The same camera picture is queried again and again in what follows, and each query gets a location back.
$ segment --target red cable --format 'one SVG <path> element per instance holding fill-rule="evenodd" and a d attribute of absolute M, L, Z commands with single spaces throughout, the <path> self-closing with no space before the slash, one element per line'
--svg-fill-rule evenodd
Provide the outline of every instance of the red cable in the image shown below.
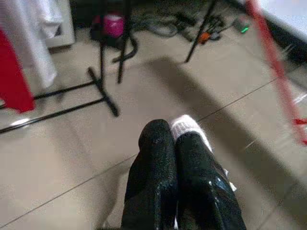
<path fill-rule="evenodd" d="M 301 126 L 303 124 L 307 124 L 307 119 L 298 118 L 299 112 L 292 101 L 291 91 L 289 89 L 287 79 L 284 75 L 283 65 L 277 58 L 276 48 L 274 47 L 273 38 L 267 23 L 264 17 L 260 14 L 257 2 L 255 0 L 247 0 L 246 6 L 247 10 L 249 10 L 250 14 L 255 19 L 259 30 L 259 36 L 261 38 L 268 61 L 271 64 L 274 74 L 277 77 L 276 86 L 281 97 L 283 109 L 287 113 L 299 140 L 303 144 L 307 145 L 307 136 L 303 127 Z"/>

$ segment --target tile floor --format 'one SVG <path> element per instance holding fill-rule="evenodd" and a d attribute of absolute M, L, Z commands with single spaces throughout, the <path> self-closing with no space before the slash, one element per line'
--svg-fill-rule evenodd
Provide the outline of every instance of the tile floor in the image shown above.
<path fill-rule="evenodd" d="M 116 84 L 119 53 L 106 51 L 107 88 L 120 107 L 114 118 L 100 103 L 2 134 L 0 229 L 84 230 L 120 226 L 129 168 L 138 137 L 152 119 L 190 114 L 206 130 L 220 163 L 238 187 L 236 196 L 249 230 L 307 229 L 307 150 L 296 142 L 278 101 L 255 27 L 244 36 L 232 29 L 217 42 L 190 45 L 180 36 L 136 34 L 140 49 Z M 52 56 L 59 70 L 49 90 L 89 80 L 98 69 L 98 44 L 88 30 Z M 26 70 L 31 91 L 41 92 Z M 305 77 L 304 67 L 291 72 Z M 293 99 L 307 115 L 304 90 Z M 0 127 L 98 99 L 88 87 L 37 101 L 34 112 L 0 111 Z"/>

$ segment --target hanging clothes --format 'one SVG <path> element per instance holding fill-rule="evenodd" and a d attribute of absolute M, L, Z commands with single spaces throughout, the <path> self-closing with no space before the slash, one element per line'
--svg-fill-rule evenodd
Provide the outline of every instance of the hanging clothes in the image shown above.
<path fill-rule="evenodd" d="M 57 75 L 45 39 L 54 37 L 62 17 L 56 0 L 0 0 L 0 26 L 25 67 L 34 67 L 41 85 Z"/>
<path fill-rule="evenodd" d="M 13 47 L 0 29 L 0 98 L 20 113 L 33 110 L 32 96 L 24 81 Z"/>

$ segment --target clothes rack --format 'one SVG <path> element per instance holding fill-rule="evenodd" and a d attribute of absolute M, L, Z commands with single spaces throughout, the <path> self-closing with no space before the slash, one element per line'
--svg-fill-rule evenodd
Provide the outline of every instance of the clothes rack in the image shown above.
<path fill-rule="evenodd" d="M 104 18 L 104 16 L 106 15 L 106 11 L 107 11 L 106 4 L 107 4 L 106 0 L 102 0 L 100 18 Z M 105 45 L 106 45 L 106 38 L 105 38 L 105 36 L 103 36 L 103 33 L 102 33 L 103 32 L 103 24 L 102 23 L 100 24 L 100 31 L 101 31 L 101 35 L 102 35 L 100 37 L 100 78 L 97 77 L 97 75 L 94 71 L 94 68 L 89 67 L 87 69 L 87 73 L 92 80 L 91 82 L 80 84 L 80 85 L 77 85 L 77 86 L 68 87 L 66 89 L 61 89 L 61 90 L 57 90 L 57 91 L 54 91 L 54 92 L 47 92 L 45 94 L 35 96 L 33 99 L 39 100 L 39 99 L 42 99 L 42 98 L 48 98 L 48 97 L 51 97 L 51 96 L 71 92 L 71 91 L 74 91 L 76 89 L 81 89 L 81 88 L 88 87 L 88 86 L 91 86 L 91 85 L 95 85 L 97 87 L 97 89 L 99 90 L 99 92 L 101 94 L 101 98 L 98 99 L 98 100 L 88 102 L 88 103 L 77 105 L 77 106 L 72 107 L 72 108 L 68 108 L 68 109 L 64 109 L 64 110 L 61 110 L 61 111 L 58 111 L 58 112 L 55 112 L 55 113 L 52 113 L 52 114 L 48 114 L 46 116 L 34 118 L 34 119 L 26 121 L 22 124 L 16 124 L 16 125 L 8 126 L 6 128 L 0 129 L 0 134 L 6 133 L 6 132 L 9 132 L 9 131 L 18 129 L 18 128 L 22 128 L 24 126 L 28 126 L 30 124 L 34 124 L 34 123 L 37 123 L 37 122 L 40 122 L 40 121 L 51 119 L 51 118 L 54 118 L 54 117 L 57 117 L 57 116 L 60 116 L 60 115 L 63 115 L 63 114 L 67 114 L 67 113 L 70 113 L 72 111 L 76 111 L 76 110 L 79 110 L 79 109 L 82 109 L 82 108 L 85 108 L 85 107 L 88 107 L 88 106 L 91 106 L 91 105 L 94 105 L 94 104 L 97 104 L 97 103 L 101 103 L 101 102 L 106 102 L 106 104 L 109 107 L 109 109 L 111 110 L 113 116 L 115 116 L 115 117 L 119 116 L 119 109 L 118 109 L 117 105 L 113 102 L 113 100 L 111 99 L 111 97 L 109 96 L 109 94 L 106 91 L 105 73 L 104 73 L 104 70 L 105 70 L 105 68 L 104 68 L 104 48 L 105 48 Z M 0 106 L 0 109 L 5 109 L 5 108 L 6 107 L 4 105 Z"/>

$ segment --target pink bottle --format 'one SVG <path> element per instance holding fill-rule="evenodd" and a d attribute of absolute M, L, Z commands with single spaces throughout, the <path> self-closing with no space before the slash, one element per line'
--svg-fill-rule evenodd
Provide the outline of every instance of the pink bottle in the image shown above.
<path fill-rule="evenodd" d="M 108 35 L 117 38 L 122 36 L 124 30 L 124 19 L 115 14 L 108 14 L 104 18 L 104 28 Z"/>

